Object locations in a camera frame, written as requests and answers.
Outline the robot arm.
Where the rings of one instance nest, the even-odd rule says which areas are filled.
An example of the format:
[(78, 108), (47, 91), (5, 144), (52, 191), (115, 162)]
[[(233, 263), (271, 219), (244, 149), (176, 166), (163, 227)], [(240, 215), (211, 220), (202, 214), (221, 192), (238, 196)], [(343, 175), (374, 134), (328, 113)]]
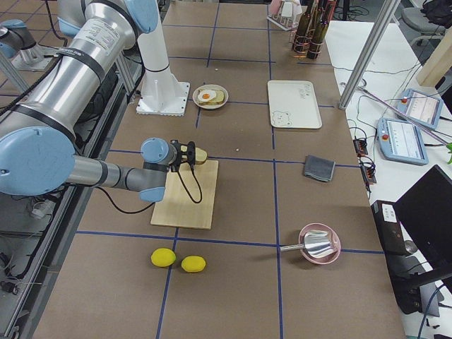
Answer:
[(189, 84), (170, 71), (157, 2), (62, 1), (59, 25), (71, 44), (30, 96), (1, 116), (1, 192), (39, 196), (71, 183), (161, 201), (167, 173), (194, 164), (194, 143), (149, 138), (141, 146), (143, 167), (129, 168), (77, 155), (73, 130), (108, 70), (134, 46), (145, 69), (138, 112), (183, 115)]
[[(67, 56), (79, 59), (99, 73), (110, 66), (101, 66), (95, 55), (117, 57), (121, 50), (129, 49), (128, 42), (119, 43), (129, 34), (137, 39), (139, 47), (151, 43), (157, 55), (167, 61), (162, 35), (160, 14), (156, 1), (60, 1), (59, 27), (73, 39), (69, 47), (50, 47), (53, 57)], [(1, 55), (7, 59), (20, 55), (28, 67), (40, 63), (44, 50), (21, 20), (1, 23)]]

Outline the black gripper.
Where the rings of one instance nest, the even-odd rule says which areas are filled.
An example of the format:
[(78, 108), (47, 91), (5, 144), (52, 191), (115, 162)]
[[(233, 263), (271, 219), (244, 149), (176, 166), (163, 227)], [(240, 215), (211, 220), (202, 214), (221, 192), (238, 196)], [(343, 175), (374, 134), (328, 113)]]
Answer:
[(171, 171), (178, 172), (181, 164), (188, 163), (192, 171), (196, 164), (196, 145), (193, 141), (187, 144), (180, 143), (178, 140), (171, 140), (171, 145), (176, 150), (175, 161), (171, 164)]

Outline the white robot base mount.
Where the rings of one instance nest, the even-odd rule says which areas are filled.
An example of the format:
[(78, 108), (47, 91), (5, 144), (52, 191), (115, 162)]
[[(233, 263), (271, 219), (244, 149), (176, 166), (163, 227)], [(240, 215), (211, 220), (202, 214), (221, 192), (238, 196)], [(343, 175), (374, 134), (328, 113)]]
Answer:
[(144, 82), (136, 112), (181, 117), (186, 110), (190, 83), (163, 84), (158, 80)]

